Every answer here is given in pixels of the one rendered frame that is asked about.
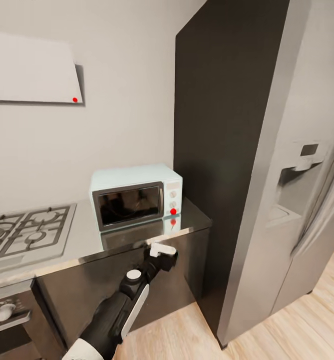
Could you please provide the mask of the microwave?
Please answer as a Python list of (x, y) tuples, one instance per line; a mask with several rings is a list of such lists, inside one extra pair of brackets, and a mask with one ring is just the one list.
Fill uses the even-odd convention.
[(100, 233), (179, 214), (182, 177), (164, 163), (96, 170), (89, 193)]

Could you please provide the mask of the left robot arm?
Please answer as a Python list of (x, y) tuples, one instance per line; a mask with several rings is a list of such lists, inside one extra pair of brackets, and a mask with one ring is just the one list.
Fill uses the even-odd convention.
[(148, 297), (149, 284), (160, 270), (169, 272), (177, 257), (175, 247), (152, 244), (142, 265), (131, 269), (119, 290), (97, 307), (92, 322), (61, 360), (112, 360)]

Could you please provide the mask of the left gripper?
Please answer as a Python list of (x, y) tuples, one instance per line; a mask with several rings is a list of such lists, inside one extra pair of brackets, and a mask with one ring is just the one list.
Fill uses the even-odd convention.
[(144, 252), (143, 261), (152, 264), (155, 267), (156, 275), (158, 275), (160, 270), (164, 270), (169, 272), (171, 267), (174, 267), (177, 262), (178, 253), (174, 256), (161, 254), (157, 257), (153, 257), (150, 255), (150, 250), (146, 250)]

